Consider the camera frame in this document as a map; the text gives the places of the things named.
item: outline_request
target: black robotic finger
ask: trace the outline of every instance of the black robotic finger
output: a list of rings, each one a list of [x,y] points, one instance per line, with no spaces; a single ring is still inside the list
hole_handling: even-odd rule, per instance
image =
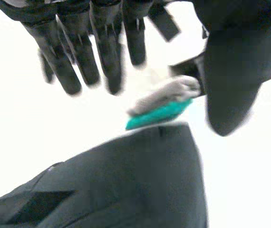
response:
[[[93,85],[99,82],[100,76],[87,32],[90,24],[89,9],[82,13],[58,17],[85,83]]]
[[[122,72],[120,66],[120,47],[115,22],[121,13],[121,2],[101,6],[90,2],[90,21],[95,36],[98,55],[103,72],[108,80],[111,94],[117,94],[121,89]]]
[[[36,40],[65,92],[69,95],[80,92],[81,84],[58,38],[56,19],[31,24],[23,23],[23,26]]]
[[[261,84],[271,79],[271,10],[247,26],[211,33],[204,58],[209,120],[226,136],[240,126]]]
[[[131,63],[134,66],[144,63],[146,59],[144,17],[148,15],[152,4],[152,0],[123,1],[123,19],[127,45]]]

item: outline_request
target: black cloth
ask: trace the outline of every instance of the black cloth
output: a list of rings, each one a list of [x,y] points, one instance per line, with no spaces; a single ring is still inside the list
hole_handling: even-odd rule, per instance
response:
[[[0,198],[1,228],[207,228],[187,125],[157,126],[53,165]]]

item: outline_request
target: robotic hand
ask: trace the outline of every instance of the robotic hand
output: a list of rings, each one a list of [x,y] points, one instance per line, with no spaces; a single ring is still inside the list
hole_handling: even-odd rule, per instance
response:
[[[271,79],[271,0],[192,0],[208,35],[205,51],[171,66],[199,79],[211,127],[227,136],[247,118]]]
[[[81,90],[73,63],[88,86],[100,80],[89,40],[93,34],[108,89],[115,95],[122,81],[118,40],[122,23],[132,64],[140,65],[145,61],[143,17],[152,4],[153,0],[0,0],[0,9],[32,35],[40,48],[47,81],[55,74],[69,95]]]
[[[116,94],[121,84],[118,34],[122,21],[133,65],[145,60],[144,16],[167,32],[163,34],[167,41],[178,33],[174,26],[166,27],[173,23],[162,22],[169,17],[160,0],[123,1],[0,0],[0,9],[22,21],[43,53],[49,80],[54,72],[68,94],[81,89],[69,59],[78,64],[88,85],[99,80],[88,39],[91,24],[109,90]],[[271,79],[271,0],[187,1],[193,3],[208,41],[202,54],[172,68],[178,75],[199,80],[202,94],[207,94],[210,124],[226,136],[243,122],[262,83]]]

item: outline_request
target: white background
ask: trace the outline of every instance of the white background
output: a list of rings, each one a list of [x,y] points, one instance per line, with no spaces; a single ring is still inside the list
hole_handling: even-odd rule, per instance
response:
[[[132,67],[122,36],[126,92],[113,97],[104,85],[84,86],[76,98],[67,96],[58,81],[44,82],[35,40],[0,11],[0,196],[51,164],[124,133],[125,108],[134,94],[167,78],[168,64],[202,50],[192,5],[174,3],[169,10],[183,32],[166,44],[147,19],[146,68]],[[262,86],[248,123],[228,137],[209,129],[205,97],[182,118],[202,155],[210,227],[270,228],[271,81]]]

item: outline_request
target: sponge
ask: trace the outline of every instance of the sponge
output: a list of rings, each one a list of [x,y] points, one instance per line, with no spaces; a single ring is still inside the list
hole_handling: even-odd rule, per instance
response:
[[[156,108],[148,113],[134,116],[128,121],[126,130],[133,130],[136,128],[173,120],[182,114],[192,102],[192,99],[187,99],[182,102],[172,101],[167,105]]]

